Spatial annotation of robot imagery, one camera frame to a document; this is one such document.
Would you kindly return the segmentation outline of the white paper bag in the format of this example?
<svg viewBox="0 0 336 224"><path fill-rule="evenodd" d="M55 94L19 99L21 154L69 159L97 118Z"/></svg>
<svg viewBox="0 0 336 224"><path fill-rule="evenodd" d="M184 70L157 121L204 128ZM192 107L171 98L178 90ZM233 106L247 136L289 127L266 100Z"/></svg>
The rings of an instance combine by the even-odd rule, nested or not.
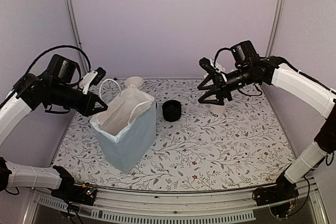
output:
<svg viewBox="0 0 336 224"><path fill-rule="evenodd" d="M128 174L155 142L155 97L130 85L109 102L108 109L92 116L105 159Z"/></svg>

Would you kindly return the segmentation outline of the stack of black lids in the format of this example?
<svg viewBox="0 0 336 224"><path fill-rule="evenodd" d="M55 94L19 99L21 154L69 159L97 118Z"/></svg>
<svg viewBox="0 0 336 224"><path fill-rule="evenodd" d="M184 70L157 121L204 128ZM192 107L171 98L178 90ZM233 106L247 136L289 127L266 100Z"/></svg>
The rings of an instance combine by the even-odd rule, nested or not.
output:
<svg viewBox="0 0 336 224"><path fill-rule="evenodd" d="M162 104L163 118L169 122L175 122L182 116L182 105L177 100L168 100Z"/></svg>

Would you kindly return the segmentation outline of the stack of paper cups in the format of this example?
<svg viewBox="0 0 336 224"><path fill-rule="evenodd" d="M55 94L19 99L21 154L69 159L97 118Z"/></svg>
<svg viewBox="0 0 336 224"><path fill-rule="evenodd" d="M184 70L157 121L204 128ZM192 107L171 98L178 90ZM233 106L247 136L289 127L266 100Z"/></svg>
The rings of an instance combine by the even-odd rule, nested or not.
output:
<svg viewBox="0 0 336 224"><path fill-rule="evenodd" d="M126 79L124 82L126 88L131 86L135 86L137 89L143 91L144 90L144 80L141 77L133 76Z"/></svg>

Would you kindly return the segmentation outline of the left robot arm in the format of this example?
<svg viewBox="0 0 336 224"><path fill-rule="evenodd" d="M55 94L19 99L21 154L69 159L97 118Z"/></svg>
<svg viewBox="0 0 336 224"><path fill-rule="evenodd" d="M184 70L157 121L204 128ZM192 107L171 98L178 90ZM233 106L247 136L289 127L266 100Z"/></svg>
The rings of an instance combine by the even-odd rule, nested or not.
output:
<svg viewBox="0 0 336 224"><path fill-rule="evenodd" d="M79 74L73 82L75 72L81 72L79 64L59 54L54 54L41 74L31 73L28 67L23 76L13 85L11 91L1 103L1 142L4 143L13 129L30 112L43 105L46 113L58 114L52 107L60 106L60 114L71 110L82 116L92 116L107 110L102 99L89 91L106 75L99 67ZM11 187L48 188L54 194L73 200L78 195L74 178L61 166L49 168L18 165L1 159L1 190Z"/></svg>

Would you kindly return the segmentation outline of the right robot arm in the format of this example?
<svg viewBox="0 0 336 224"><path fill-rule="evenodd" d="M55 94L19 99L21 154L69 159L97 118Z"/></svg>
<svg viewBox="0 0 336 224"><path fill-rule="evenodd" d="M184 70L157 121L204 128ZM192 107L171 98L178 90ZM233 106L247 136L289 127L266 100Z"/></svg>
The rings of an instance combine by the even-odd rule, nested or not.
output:
<svg viewBox="0 0 336 224"><path fill-rule="evenodd" d="M324 118L312 142L277 178L271 190L276 201L284 200L296 182L335 152L335 89L295 68L283 57L260 56L249 40L221 48L213 59L200 59L199 65L207 72L197 87L204 91L199 103L223 106L233 99L233 91L250 84L266 84L292 95Z"/></svg>

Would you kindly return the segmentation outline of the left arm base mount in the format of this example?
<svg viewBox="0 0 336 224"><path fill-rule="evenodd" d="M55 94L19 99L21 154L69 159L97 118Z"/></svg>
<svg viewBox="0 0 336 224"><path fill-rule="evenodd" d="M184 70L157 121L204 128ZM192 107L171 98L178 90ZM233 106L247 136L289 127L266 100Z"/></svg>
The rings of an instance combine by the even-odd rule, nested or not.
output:
<svg viewBox="0 0 336 224"><path fill-rule="evenodd" d="M87 206L93 206L97 189L89 183L75 185L71 180L62 181L58 189L52 189L53 197L64 202L75 202Z"/></svg>

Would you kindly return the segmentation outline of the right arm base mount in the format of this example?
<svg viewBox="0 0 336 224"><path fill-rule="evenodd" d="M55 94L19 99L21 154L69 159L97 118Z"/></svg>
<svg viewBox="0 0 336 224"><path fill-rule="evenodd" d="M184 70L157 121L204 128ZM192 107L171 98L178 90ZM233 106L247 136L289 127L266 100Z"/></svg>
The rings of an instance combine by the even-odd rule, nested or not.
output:
<svg viewBox="0 0 336 224"><path fill-rule="evenodd" d="M284 178L278 178L274 186L258 187L252 193L252 199L257 206L264 206L288 200L288 203L269 207L270 213L278 220L288 219L297 214L305 206L310 194L310 182L306 176L303 177L308 184L308 192L301 206L298 205L299 192L296 184L285 182Z"/></svg>

